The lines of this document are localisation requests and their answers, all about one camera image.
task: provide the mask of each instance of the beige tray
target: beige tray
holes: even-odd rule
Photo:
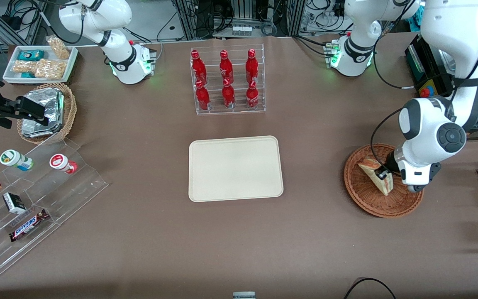
[[[278,197],[283,178],[274,136],[197,140],[189,146],[193,202]]]

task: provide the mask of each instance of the wicker basket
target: wicker basket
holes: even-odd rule
[[[51,137],[51,142],[59,142],[63,140],[66,136],[68,136],[71,127],[73,126],[73,122],[75,121],[76,115],[76,102],[71,89],[64,83],[46,83],[36,87],[34,90],[43,89],[43,88],[58,88],[64,94],[64,127],[53,136],[42,136],[36,138],[27,138],[23,136],[21,133],[21,126],[23,125],[23,121],[20,119],[17,121],[17,133],[23,138],[23,140],[27,142],[31,142],[34,144],[40,144],[45,141],[47,138]]]
[[[374,151],[382,161],[394,149],[388,144],[374,144]],[[412,212],[422,201],[423,191],[412,193],[399,176],[393,176],[394,189],[388,196],[383,195],[357,165],[365,158],[373,159],[369,145],[354,151],[344,166],[344,184],[355,203],[366,212],[383,218],[401,217]]]

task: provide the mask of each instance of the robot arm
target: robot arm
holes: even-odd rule
[[[59,10],[62,25],[73,33],[82,33],[82,36],[100,46],[110,60],[114,75],[122,83],[138,83],[153,73],[149,49],[132,45],[119,30],[132,20],[132,10],[125,0],[77,2],[81,6],[68,5]]]
[[[330,67],[345,76],[359,76],[370,65],[372,51],[383,29],[377,20],[393,21],[400,17],[407,19],[416,13],[419,0],[346,0],[345,14],[353,21],[350,36],[333,40],[338,45],[331,51],[334,55]]]
[[[458,88],[447,98],[411,99],[400,112],[406,141],[388,156],[386,165],[400,171],[410,191],[423,189],[440,162],[462,150],[465,130],[477,121],[478,0],[427,0],[421,28],[429,45],[455,59]]]

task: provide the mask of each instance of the clear acrylic stand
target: clear acrylic stand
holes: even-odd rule
[[[0,191],[0,274],[108,186],[100,174],[85,163],[78,148],[68,139],[46,140],[25,155],[34,160],[31,170],[22,172],[9,167],[0,174],[3,186]],[[49,159],[57,153],[77,163],[74,174],[51,168]],[[20,215],[8,212],[2,198],[6,192],[19,195],[28,210]],[[8,234],[42,209],[50,217],[19,240],[11,242]]]
[[[248,83],[246,82],[246,60],[248,59],[248,50],[256,50],[256,59],[258,59],[258,83],[257,89],[259,92],[259,102],[255,110],[252,110],[246,105],[246,91]],[[211,101],[210,110],[202,110],[197,101],[197,87],[195,82],[195,73],[193,71],[193,59],[191,59],[191,78],[193,81],[193,96],[195,99],[195,109],[198,115],[205,114],[231,114],[231,113],[246,113],[246,112],[265,112],[266,97],[265,97],[265,50],[263,44],[255,45],[241,45],[241,46],[218,46],[218,47],[198,47],[191,48],[191,50],[199,51],[200,58],[205,63],[207,72],[207,91]],[[220,51],[228,51],[228,57],[232,62],[235,91],[235,107],[232,109],[224,106],[224,99],[222,98],[222,76],[220,75]]]

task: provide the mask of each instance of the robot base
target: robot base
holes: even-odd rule
[[[370,55],[368,62],[353,61],[353,58],[344,49],[344,42],[347,38],[347,36],[342,36],[340,39],[334,39],[330,44],[324,46],[324,53],[332,55],[332,57],[326,57],[326,65],[328,68],[338,70],[344,76],[359,76],[372,63],[373,53]]]
[[[156,52],[141,45],[133,45],[136,50],[136,59],[125,71],[116,70],[112,63],[110,67],[117,79],[125,84],[136,84],[145,79],[146,76],[154,75],[154,68],[156,66]]]

